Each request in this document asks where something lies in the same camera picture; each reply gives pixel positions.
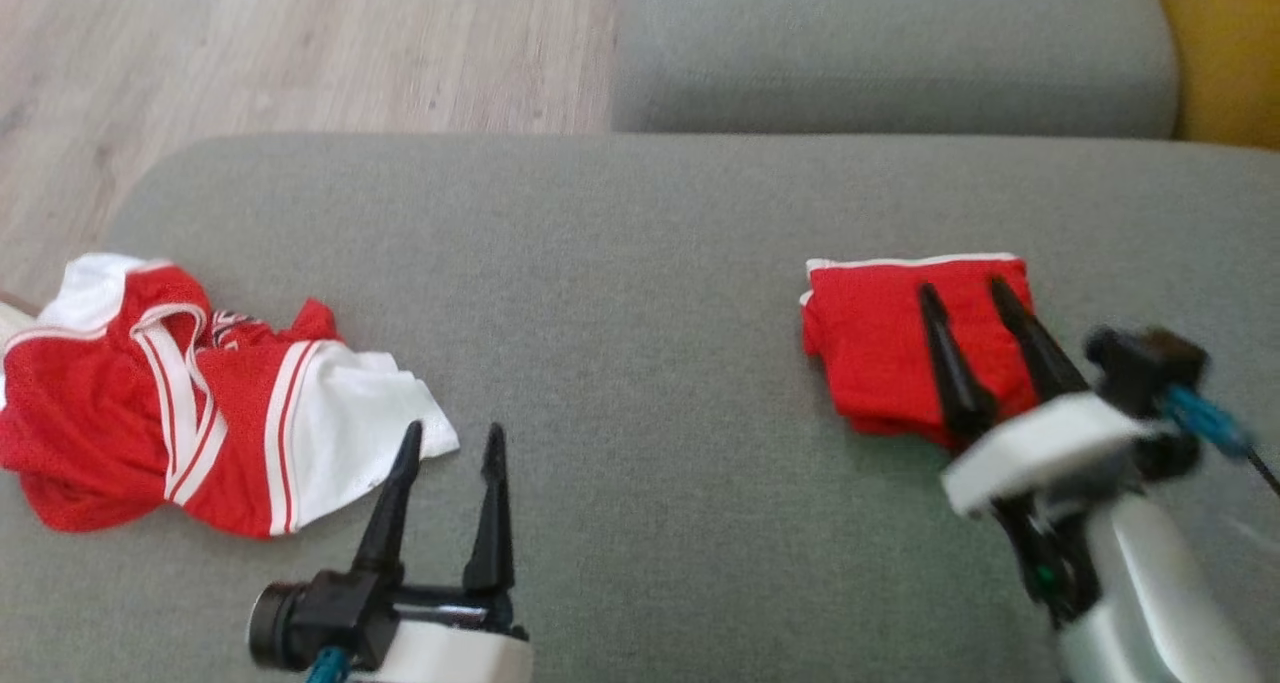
white stripe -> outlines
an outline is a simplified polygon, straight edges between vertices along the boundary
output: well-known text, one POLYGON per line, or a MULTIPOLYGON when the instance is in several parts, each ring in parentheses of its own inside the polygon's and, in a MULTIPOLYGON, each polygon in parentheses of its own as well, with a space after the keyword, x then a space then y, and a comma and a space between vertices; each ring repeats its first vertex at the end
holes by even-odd
POLYGON ((302 396, 303 381, 307 377, 307 367, 311 365, 311 359, 315 359, 316 350, 328 344, 316 344, 307 350, 306 358, 298 361, 298 372, 293 382, 293 396, 289 396, 288 404, 284 405, 284 455, 288 457, 288 471, 289 475, 284 478, 284 485, 289 487, 289 500, 293 501, 293 515, 288 519, 287 531, 293 533, 297 528, 302 527, 305 522, 302 519, 302 496, 298 495, 298 466, 296 464, 296 457, 293 455, 294 441, 293 441, 293 413, 298 409, 298 399, 302 396))
POLYGON ((814 270, 820 269, 868 269, 872 265, 901 265, 901 267, 920 267, 920 265, 941 265, 941 263, 959 263, 964 260, 1018 260, 1018 256, 1011 253, 960 253, 960 255, 934 255, 933 258, 873 258, 873 260, 850 260, 850 262, 838 262, 837 260, 828 258, 809 258, 805 262, 805 270, 814 272, 814 270))
POLYGON ((273 536, 284 533, 285 515, 283 460, 276 434, 280 428, 280 414, 284 414, 284 404, 288 402, 285 396, 289 391, 289 379, 293 377, 293 368, 297 368, 306 345, 306 342, 293 344, 280 361, 280 370, 275 373, 275 384, 271 386, 271 399, 266 404, 266 420, 262 423, 262 460, 266 463, 266 492, 271 500, 273 536))
MULTIPOLYGON (((164 267, 164 263, 157 262, 157 267, 164 267)), ((196 393, 192 388, 192 372, 187 365, 187 361, 193 356, 197 338, 205 330, 205 311, 200 306, 165 303, 147 308, 138 318, 138 322, 133 324, 133 327, 129 327, 129 335, 133 336, 134 342, 138 342, 141 336, 146 338, 147 342, 151 342, 156 347, 156 352, 159 352, 159 359, 152 359, 147 347, 142 345, 142 342, 138 342, 138 345, 142 347, 142 350, 147 356, 147 362, 151 363, 151 373, 156 379, 157 395, 164 384, 160 377, 161 368, 169 381, 169 405, 173 405, 174 420, 172 431, 169 430, 169 414, 164 395, 160 395, 161 422, 165 428, 165 449, 169 450, 169 459, 172 460, 172 466, 165 468, 166 499, 173 498, 178 481, 182 480, 187 469, 195 463, 196 450, 200 446, 201 437, 204 437, 204 428, 207 427, 207 423, 201 425, 200 420, 196 418, 196 393), (192 317, 191 342, 187 344, 186 354, 178 349, 173 335, 169 335, 168 329, 164 327, 164 318, 183 313, 192 317)), ((205 408, 205 413, 209 413, 212 408, 212 399, 209 399, 209 396, 206 396, 205 408)))
POLYGON ((106 335, 106 327, 97 327, 95 331, 73 331, 69 327, 54 327, 54 326, 41 326, 41 327, 27 327, 26 331, 15 333, 5 342, 4 352, 8 354, 14 347, 24 344, 24 342, 37 342, 42 338, 59 338, 59 340, 68 342, 96 342, 97 338, 106 335))
POLYGON ((196 445, 200 457, 192 460, 191 473, 183 472, 177 477, 178 481, 182 481, 183 475, 187 475, 187 480, 174 491, 173 501, 177 501, 178 505, 186 504, 200 490, 201 483, 209 477, 210 469, 218 463, 218 454, 223 450, 223 443, 227 440, 227 420, 214 405, 209 382, 205 382, 205 376, 196 365, 195 345, 187 350, 187 368, 191 370, 191 379, 196 382, 196 388, 205 393, 205 409, 200 412, 200 427, 196 431, 196 440, 204 443, 196 445))
POLYGON ((169 393, 173 405, 173 455, 175 468, 173 475, 165 478, 165 498, 173 496, 173 490, 178 485, 182 475, 191 468, 196 459, 196 448, 200 437, 196 436, 196 391, 191 386, 191 373, 187 372, 187 363, 178 344, 164 326, 143 331, 147 342, 156 347, 159 363, 169 377, 169 393))
POLYGON ((137 269, 129 270, 129 272, 151 272, 152 270, 169 269, 172 267, 172 260, 156 258, 148 260, 147 263, 138 265, 137 269))
POLYGON ((191 475, 187 475, 187 480, 183 481, 182 487, 174 491, 173 501, 178 505, 186 505, 191 500, 191 496, 200 490, 201 483, 209 477, 210 469, 214 468, 219 451, 223 450, 223 441, 227 440, 227 420, 218 411, 214 411, 212 420, 214 423, 209 431, 209 440, 205 441, 205 450, 200 453, 200 458, 192 464, 191 475))
POLYGON ((134 336, 133 340, 142 349, 142 356, 146 356, 147 365, 151 365, 151 377, 156 382, 156 400, 160 400, 160 431, 164 434, 164 450, 168 451, 169 458, 165 460, 165 498, 169 495, 169 469, 174 468, 173 464, 173 431, 169 430, 169 395, 168 388, 164 384, 164 376, 160 375, 160 361, 152 354, 151 347, 146 345, 146 342, 141 340, 141 336, 134 336))

clothing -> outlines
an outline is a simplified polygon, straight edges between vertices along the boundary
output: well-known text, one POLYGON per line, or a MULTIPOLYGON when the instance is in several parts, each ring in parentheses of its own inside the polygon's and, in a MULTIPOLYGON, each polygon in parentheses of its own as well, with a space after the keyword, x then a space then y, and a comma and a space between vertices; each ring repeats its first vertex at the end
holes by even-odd
POLYGON ((0 466, 60 531, 173 501, 232 533, 292 533, 380 483, 411 420, 424 458, 458 446, 425 384, 349 350, 325 304, 274 333, 169 262, 69 263, 4 372, 0 466))
POLYGON ((1000 418, 1036 405, 1018 342, 1001 324, 989 278, 1001 276, 1029 310, 1027 263, 1014 255, 946 255, 924 260, 810 260, 801 297, 804 347, 822 356, 840 414, 864 434, 920 434, 955 449, 942 422, 918 292, 932 283, 978 381, 1000 418))

yellow pillow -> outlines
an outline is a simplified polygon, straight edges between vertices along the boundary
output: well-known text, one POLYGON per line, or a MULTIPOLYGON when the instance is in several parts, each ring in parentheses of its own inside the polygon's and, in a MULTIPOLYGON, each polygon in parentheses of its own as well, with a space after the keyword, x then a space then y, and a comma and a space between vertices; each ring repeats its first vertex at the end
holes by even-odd
POLYGON ((1181 68, 1180 139, 1280 148, 1280 0, 1164 0, 1181 68))

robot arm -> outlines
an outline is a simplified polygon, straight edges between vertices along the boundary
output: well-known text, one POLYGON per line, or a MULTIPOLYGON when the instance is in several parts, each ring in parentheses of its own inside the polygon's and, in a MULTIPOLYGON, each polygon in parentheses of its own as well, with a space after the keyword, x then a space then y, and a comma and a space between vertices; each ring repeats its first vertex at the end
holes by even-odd
POLYGON ((259 596, 248 625, 257 665, 311 669, 315 683, 529 683, 532 647, 513 624, 509 596, 506 434, 499 425, 489 432, 485 498, 461 587, 404 583, 399 551, 421 437, 421 423, 411 423, 351 570, 270 583, 259 596))
MULTIPOLYGON (((932 297, 920 295, 922 303, 932 297)), ((952 431, 972 441, 942 483, 956 513, 989 513, 1005 528, 1028 595, 1050 614, 1066 675, 1078 683, 1261 682, 1193 551, 1142 492, 1198 460, 1193 432, 1212 425, 1188 425, 1176 411, 1213 418, 1194 395, 1207 356, 1171 333, 1097 333, 1088 356, 1103 377, 1092 391, 1000 279, 992 297, 1042 405, 995 425, 988 393, 972 373, 956 372, 968 365, 938 313, 941 301, 923 304, 943 417, 964 420, 952 431), (947 390, 960 386, 979 390, 947 390)), ((1234 428, 1224 421, 1215 418, 1217 434, 1234 428)), ((1239 434, 1226 437, 1248 448, 1239 434)))

gray fabric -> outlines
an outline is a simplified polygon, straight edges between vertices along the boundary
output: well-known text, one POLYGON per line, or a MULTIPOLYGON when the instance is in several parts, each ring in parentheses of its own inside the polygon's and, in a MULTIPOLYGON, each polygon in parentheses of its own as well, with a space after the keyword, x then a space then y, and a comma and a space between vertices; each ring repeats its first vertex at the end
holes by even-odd
MULTIPOLYGON (((284 136, 160 164, 105 246, 275 324, 319 295, 429 381, 463 450, 419 481, 411 579, 461 573, 503 420, 541 682, 1047 683, 1047 624, 996 524, 950 513, 941 451, 833 413, 805 258, 1018 251, 1065 342, 1203 342, 1280 464, 1276 191, 1280 155, 1193 145, 284 136)), ((1219 460, 1160 496, 1280 669, 1280 505, 1219 460)), ((256 592, 346 565, 370 512, 255 542, 173 509, 55 535, 9 475, 0 506, 0 668, 33 682, 283 679, 248 663, 256 592)))
POLYGON ((614 130, 1170 137, 1160 0, 625 0, 614 130))

